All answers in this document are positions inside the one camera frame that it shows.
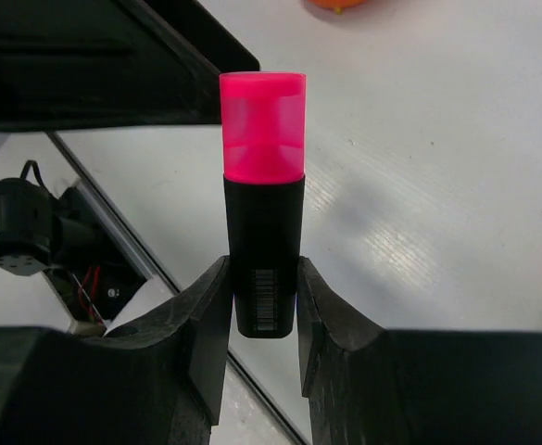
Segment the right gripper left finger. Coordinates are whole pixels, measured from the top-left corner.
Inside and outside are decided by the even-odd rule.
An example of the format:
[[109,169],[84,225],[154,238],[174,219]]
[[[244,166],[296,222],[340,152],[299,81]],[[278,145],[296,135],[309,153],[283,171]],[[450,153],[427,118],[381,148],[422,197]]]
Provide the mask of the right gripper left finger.
[[0,327],[0,444],[206,444],[220,420],[230,262],[104,337]]

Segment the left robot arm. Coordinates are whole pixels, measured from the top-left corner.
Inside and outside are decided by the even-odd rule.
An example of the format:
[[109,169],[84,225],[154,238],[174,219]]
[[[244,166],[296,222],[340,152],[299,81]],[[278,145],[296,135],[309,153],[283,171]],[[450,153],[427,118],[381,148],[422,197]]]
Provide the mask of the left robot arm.
[[[0,133],[221,120],[219,78],[258,60],[197,1],[0,1]],[[29,276],[102,241],[43,181],[0,180],[0,267]]]

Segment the pink black highlighter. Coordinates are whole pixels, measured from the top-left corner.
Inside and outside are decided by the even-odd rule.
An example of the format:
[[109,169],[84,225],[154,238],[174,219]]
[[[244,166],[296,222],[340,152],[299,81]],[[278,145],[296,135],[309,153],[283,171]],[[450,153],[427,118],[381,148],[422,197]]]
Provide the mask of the pink black highlighter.
[[305,192],[307,78],[220,76],[223,185],[234,307],[248,338],[293,329]]

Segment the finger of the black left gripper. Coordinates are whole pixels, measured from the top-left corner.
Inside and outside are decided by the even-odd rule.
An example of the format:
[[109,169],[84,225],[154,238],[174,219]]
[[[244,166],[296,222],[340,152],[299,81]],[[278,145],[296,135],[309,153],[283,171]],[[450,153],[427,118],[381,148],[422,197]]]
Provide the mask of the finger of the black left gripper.
[[0,133],[215,125],[258,68],[197,1],[0,0]]

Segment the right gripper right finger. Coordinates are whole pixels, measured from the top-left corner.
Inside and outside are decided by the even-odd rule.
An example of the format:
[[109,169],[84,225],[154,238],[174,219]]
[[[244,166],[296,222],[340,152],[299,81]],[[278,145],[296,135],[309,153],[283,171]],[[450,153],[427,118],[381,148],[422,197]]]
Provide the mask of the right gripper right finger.
[[301,258],[297,336],[316,444],[542,444],[542,331],[386,329]]

